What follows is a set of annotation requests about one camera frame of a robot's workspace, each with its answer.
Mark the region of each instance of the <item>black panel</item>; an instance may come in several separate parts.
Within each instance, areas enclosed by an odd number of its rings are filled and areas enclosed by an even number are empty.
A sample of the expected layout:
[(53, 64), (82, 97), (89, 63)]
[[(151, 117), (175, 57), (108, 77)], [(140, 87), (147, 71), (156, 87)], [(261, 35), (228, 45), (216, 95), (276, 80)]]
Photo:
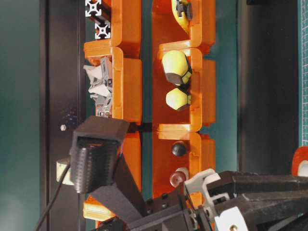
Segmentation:
[[(41, 209), (58, 185), (56, 161), (69, 155), (72, 132), (85, 119), (84, 7), (84, 0), (40, 2)], [(85, 230), (84, 198), (64, 185), (41, 230)]]
[(239, 3), (239, 170), (290, 174), (298, 146), (297, 1)]

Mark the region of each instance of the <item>orange shelf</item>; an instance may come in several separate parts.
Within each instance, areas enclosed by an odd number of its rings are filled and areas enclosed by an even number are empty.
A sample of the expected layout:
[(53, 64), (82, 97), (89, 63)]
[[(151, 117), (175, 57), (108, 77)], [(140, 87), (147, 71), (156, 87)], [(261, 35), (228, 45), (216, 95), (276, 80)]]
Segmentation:
[(86, 42), (84, 51), (120, 47), (125, 57), (139, 58), (140, 46), (141, 0), (111, 0), (111, 37)]
[[(123, 142), (123, 155), (141, 191), (141, 141), (138, 131), (126, 135)], [(90, 195), (84, 202), (83, 216), (96, 221), (106, 221), (116, 215)]]
[(153, 0), (152, 39), (153, 54), (160, 50), (199, 48), (209, 53), (216, 39), (216, 1), (190, 0), (192, 20), (187, 34), (176, 22), (171, 8), (171, 0)]
[(183, 49), (192, 67), (189, 109), (176, 111), (166, 104), (166, 94), (175, 88), (167, 82), (162, 57), (158, 53), (153, 63), (153, 127), (158, 131), (197, 132), (216, 120), (216, 70), (215, 62), (204, 60), (197, 48)]
[[(174, 142), (184, 141), (189, 152), (181, 157), (172, 154)], [(196, 132), (153, 132), (153, 197), (174, 190), (169, 182), (170, 175), (179, 167), (186, 167), (189, 178), (208, 168), (215, 169), (215, 141), (208, 135)], [(191, 195), (193, 204), (203, 202), (200, 192)]]
[(112, 56), (112, 117), (140, 125), (142, 120), (141, 60), (124, 58), (122, 50), (118, 47), (104, 47), (85, 51), (85, 58), (93, 66), (99, 66), (100, 59), (104, 56)]

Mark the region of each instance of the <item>black knob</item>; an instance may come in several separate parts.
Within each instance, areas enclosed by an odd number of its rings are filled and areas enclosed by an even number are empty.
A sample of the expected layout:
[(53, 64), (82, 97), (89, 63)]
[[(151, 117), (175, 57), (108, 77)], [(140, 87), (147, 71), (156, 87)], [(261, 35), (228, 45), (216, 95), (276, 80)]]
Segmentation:
[(172, 154), (183, 156), (187, 153), (188, 147), (183, 141), (177, 141), (172, 145)]

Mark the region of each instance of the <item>cutting mat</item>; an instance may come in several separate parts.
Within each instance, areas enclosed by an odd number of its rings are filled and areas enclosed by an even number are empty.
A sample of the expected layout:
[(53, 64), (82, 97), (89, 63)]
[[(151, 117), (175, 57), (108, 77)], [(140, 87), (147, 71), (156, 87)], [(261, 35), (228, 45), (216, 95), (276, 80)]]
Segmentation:
[(308, 0), (298, 0), (299, 145), (308, 146)]

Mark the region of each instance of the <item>black metal frame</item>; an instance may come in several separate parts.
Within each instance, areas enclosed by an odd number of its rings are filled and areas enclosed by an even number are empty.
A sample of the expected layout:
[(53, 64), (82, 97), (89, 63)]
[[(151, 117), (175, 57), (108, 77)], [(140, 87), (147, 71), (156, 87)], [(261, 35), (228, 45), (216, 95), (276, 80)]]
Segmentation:
[[(40, 2), (40, 209), (57, 186), (56, 159), (68, 156), (72, 131), (85, 119), (84, 0)], [(60, 131), (66, 124), (67, 130)], [(64, 185), (42, 231), (85, 230), (84, 195)]]

